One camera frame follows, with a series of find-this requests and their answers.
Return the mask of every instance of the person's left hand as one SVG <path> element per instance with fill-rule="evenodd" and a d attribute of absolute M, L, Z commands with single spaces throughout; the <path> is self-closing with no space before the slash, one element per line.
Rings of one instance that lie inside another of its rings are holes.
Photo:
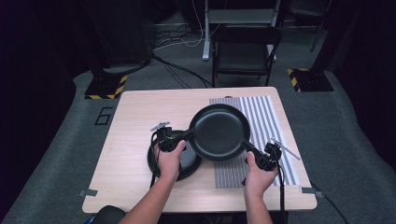
<path fill-rule="evenodd" d="M 172 178 L 176 181 L 178 177 L 178 166 L 180 164 L 180 154 L 186 146 L 186 142 L 181 140 L 175 150 L 171 152 L 161 151 L 158 144 L 155 145 L 155 155 L 158 157 L 158 166 L 161 170 L 161 177 Z"/>

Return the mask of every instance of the gray carpet floor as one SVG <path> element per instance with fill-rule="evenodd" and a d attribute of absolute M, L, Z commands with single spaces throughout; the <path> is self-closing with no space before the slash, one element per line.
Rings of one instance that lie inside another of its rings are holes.
<path fill-rule="evenodd" d="M 283 29 L 282 34 L 269 85 L 279 92 L 310 180 L 338 206 L 349 223 L 396 223 L 395 173 L 377 156 L 361 131 L 336 77 L 326 72 L 334 88 L 329 92 L 295 92 L 291 85 L 287 69 L 309 68 L 324 36 L 316 51 L 310 53 L 312 32 Z M 177 44 L 154 53 L 210 80 L 211 62 L 202 61 L 202 49 L 200 42 L 196 47 Z M 111 71 L 124 69 L 117 67 Z M 198 78 L 176 69 L 175 72 L 191 88 L 205 87 Z M 90 185 L 110 126 L 94 123 L 103 107 L 112 107 L 106 111 L 111 121 L 119 102 L 83 99 L 91 80 L 92 74 L 88 72 L 75 78 L 77 94 L 62 127 L 2 223 L 84 223 L 90 217 L 82 212 L 84 198 L 78 194 Z M 220 76 L 218 85 L 262 86 L 264 80 Z M 162 63 L 152 60 L 147 67 L 128 76 L 124 90 L 187 88 L 183 86 Z M 318 207 L 312 211 L 293 211 L 289 215 L 290 224 L 342 222 L 324 198 L 318 198 Z"/>

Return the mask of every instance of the nonstick pan surface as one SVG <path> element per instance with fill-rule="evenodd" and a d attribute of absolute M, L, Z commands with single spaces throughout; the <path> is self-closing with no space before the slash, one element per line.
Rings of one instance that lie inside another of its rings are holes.
<path fill-rule="evenodd" d="M 209 105 L 191 120 L 193 150 L 209 161 L 229 161 L 242 153 L 242 142 L 250 138 L 245 115 L 231 105 Z"/>

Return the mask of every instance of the hand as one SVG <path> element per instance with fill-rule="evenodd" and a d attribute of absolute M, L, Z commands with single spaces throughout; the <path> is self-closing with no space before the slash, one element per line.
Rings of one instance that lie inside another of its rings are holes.
<path fill-rule="evenodd" d="M 277 167 L 273 171 L 260 169 L 254 158 L 253 152 L 247 153 L 248 173 L 244 192 L 246 196 L 260 197 L 271 186 L 277 176 Z"/>
<path fill-rule="evenodd" d="M 174 181 L 178 177 L 178 166 L 180 164 L 180 154 L 186 146 L 186 142 L 181 140 L 175 150 L 171 152 L 161 151 L 158 144 L 155 145 L 155 156 L 158 156 L 158 166 L 161 170 L 161 177 L 171 178 Z"/>

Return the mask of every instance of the forearm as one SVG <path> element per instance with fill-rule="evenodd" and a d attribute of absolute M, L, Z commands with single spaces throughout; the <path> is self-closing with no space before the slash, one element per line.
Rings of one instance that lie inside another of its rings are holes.
<path fill-rule="evenodd" d="M 248 224 L 273 223 L 262 197 L 245 195 Z"/>
<path fill-rule="evenodd" d="M 160 177 L 120 224 L 157 223 L 174 184 L 175 180 Z"/>

